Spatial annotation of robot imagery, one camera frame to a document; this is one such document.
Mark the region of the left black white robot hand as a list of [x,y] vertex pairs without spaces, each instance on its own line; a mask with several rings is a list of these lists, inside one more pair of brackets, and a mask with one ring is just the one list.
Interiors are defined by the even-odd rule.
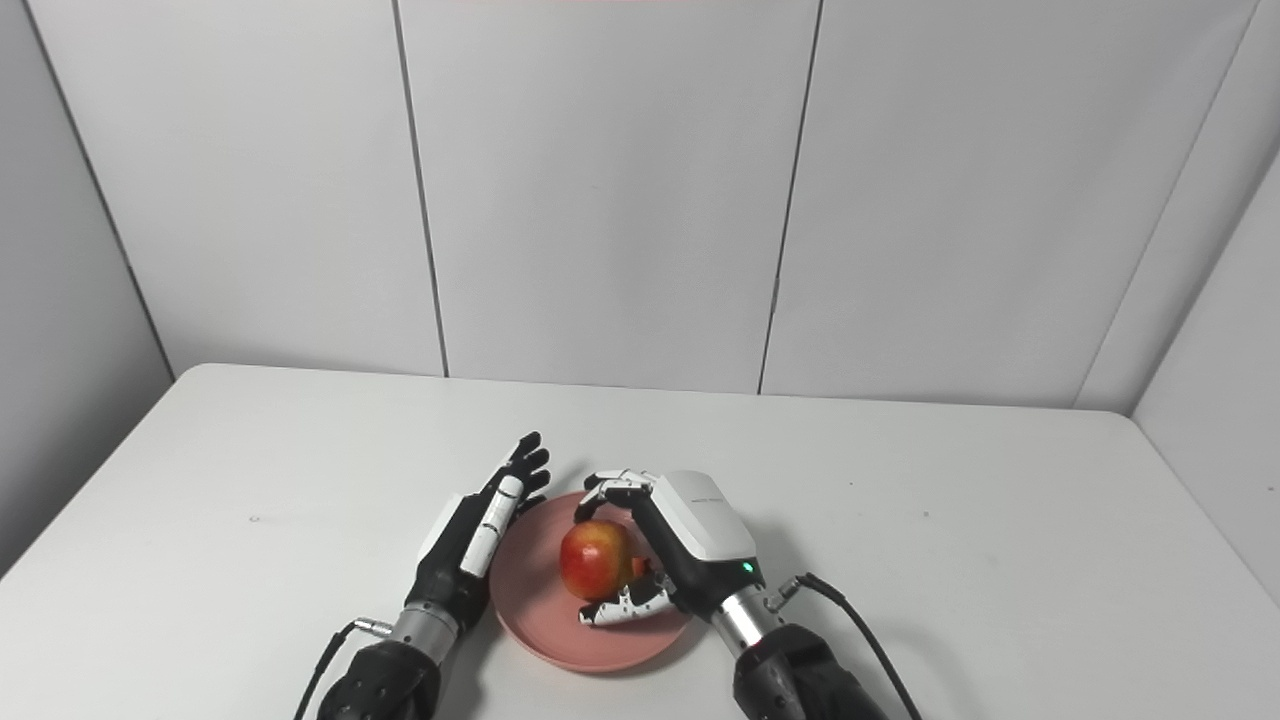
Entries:
[[512,448],[483,487],[453,497],[429,532],[407,607],[444,611],[463,634],[484,615],[490,601],[489,569],[506,532],[530,509],[547,500],[550,454],[539,432]]

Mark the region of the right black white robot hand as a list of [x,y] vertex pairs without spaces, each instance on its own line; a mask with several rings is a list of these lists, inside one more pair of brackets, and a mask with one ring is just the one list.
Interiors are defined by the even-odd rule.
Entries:
[[607,505],[625,510],[657,565],[584,605],[581,624],[613,626],[668,611],[707,621],[730,598],[765,588],[751,533],[705,473],[599,471],[584,489],[573,521],[591,520]]

